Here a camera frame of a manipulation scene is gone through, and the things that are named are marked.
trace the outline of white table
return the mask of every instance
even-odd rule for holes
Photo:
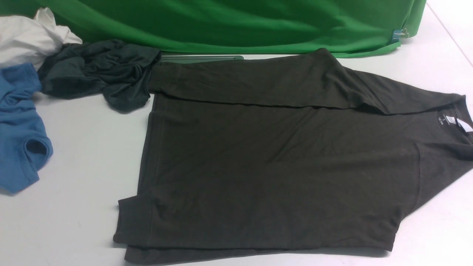
[[[466,94],[473,111],[473,68],[428,7],[419,34],[394,53],[340,62],[423,89]],[[38,94],[35,102],[54,155],[36,184],[13,197],[0,194],[0,265],[130,265],[125,246],[112,236],[117,201],[136,195],[152,99],[128,115],[111,110],[102,96],[65,101]],[[391,253],[322,249],[189,265],[473,265],[472,219],[470,172],[401,223]]]

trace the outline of clothing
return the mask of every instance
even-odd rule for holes
[[[38,170],[53,154],[31,100],[40,89],[30,63],[0,70],[0,187],[11,193],[38,181]]]
[[[82,40],[66,26],[57,26],[49,8],[39,9],[34,19],[22,16],[0,17],[0,69],[32,63],[39,69],[46,57],[63,44]]]
[[[138,196],[114,241],[132,263],[316,248],[392,250],[399,224],[473,168],[465,97],[341,66],[325,49],[163,63]]]
[[[112,108],[127,113],[148,101],[149,74],[160,58],[156,48],[120,40],[71,44],[48,57],[38,75],[44,94],[74,99],[103,93]]]

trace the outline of t-shirt sleeve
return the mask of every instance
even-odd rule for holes
[[[267,60],[162,63],[153,69],[149,89],[203,102],[339,109],[370,106],[383,114],[421,112],[461,97],[345,68],[326,49]]]

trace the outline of white surface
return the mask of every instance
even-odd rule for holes
[[[473,1],[429,0],[430,8],[473,66]]]
[[[63,44],[81,43],[68,27],[56,25],[49,8],[38,9],[34,19],[0,17],[0,68],[30,62],[38,70]]]
[[[271,56],[252,55],[247,59]],[[466,94],[473,110],[473,68],[431,10],[419,34],[396,52],[340,60],[414,86]],[[54,146],[40,181],[11,197],[0,194],[1,266],[125,266],[114,245],[117,201],[136,194],[149,104],[128,115],[102,96],[71,101],[36,99]],[[199,262],[192,266],[436,266],[473,265],[473,173],[407,217],[391,253],[321,250]]]

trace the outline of stitched seam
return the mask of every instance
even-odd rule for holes
[[[407,213],[407,215],[411,214],[414,211],[415,206],[417,206],[417,203],[419,201],[419,196],[420,196],[420,149],[417,146],[417,144],[414,143],[414,146],[417,150],[418,157],[417,157],[417,195],[414,200],[414,205],[412,206],[411,210]]]
[[[146,239],[146,246],[148,247],[149,246],[149,240],[151,239],[151,234],[153,232],[153,217],[154,217],[154,208],[153,208],[153,201],[151,200],[151,196],[149,196],[149,206],[151,207],[151,217],[150,217],[150,220],[149,220],[149,230],[148,230],[148,237]]]

